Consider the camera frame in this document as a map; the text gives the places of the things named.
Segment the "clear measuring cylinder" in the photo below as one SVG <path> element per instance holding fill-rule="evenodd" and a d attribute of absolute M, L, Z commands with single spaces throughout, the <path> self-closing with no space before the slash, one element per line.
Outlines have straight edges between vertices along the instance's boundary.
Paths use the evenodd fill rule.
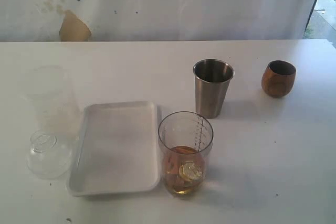
<path fill-rule="evenodd" d="M 178 111 L 166 116 L 158 127 L 161 179 L 172 195 L 190 195 L 202 185 L 212 150 L 214 131 L 210 122 L 190 111 Z M 201 167 L 202 179 L 187 182 L 179 176 L 179 167 L 193 162 Z"/>

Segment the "steel metal cup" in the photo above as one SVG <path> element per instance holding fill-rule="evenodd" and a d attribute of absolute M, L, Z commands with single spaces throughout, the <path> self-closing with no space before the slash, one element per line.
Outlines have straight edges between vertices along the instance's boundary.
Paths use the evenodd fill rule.
<path fill-rule="evenodd" d="M 195 77 L 195 109 L 198 114 L 214 119 L 221 113 L 233 68 L 218 59 L 204 59 L 193 67 Z"/>

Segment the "brown wooden cup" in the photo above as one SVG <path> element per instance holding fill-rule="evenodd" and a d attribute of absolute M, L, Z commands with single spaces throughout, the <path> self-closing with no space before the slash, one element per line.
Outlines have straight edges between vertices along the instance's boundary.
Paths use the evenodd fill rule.
<path fill-rule="evenodd" d="M 294 65 L 282 60 L 271 61 L 264 71 L 261 87 L 270 97 L 282 98 L 291 91 L 295 77 Z"/>

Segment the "clear glass jar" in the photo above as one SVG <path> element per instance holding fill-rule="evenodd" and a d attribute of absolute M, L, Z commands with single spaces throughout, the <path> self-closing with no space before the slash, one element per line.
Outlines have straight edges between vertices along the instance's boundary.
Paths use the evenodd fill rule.
<path fill-rule="evenodd" d="M 38 178 L 55 179 L 70 167 L 75 137 L 72 134 L 39 130 L 30 137 L 26 158 L 28 169 Z"/>

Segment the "white plastic tray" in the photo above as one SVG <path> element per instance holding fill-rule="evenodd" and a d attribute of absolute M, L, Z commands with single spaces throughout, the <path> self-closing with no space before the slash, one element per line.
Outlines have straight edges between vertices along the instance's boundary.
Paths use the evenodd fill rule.
<path fill-rule="evenodd" d="M 160 181 L 157 106 L 93 104 L 83 111 L 67 180 L 77 197 L 151 191 Z"/>

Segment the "frosted plastic container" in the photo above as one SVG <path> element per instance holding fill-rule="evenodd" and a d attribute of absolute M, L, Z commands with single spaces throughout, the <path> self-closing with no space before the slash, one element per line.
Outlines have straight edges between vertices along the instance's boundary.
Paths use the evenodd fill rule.
<path fill-rule="evenodd" d="M 77 138 L 81 112 L 68 71 L 61 66 L 41 66 L 25 72 L 19 84 L 42 130 Z"/>

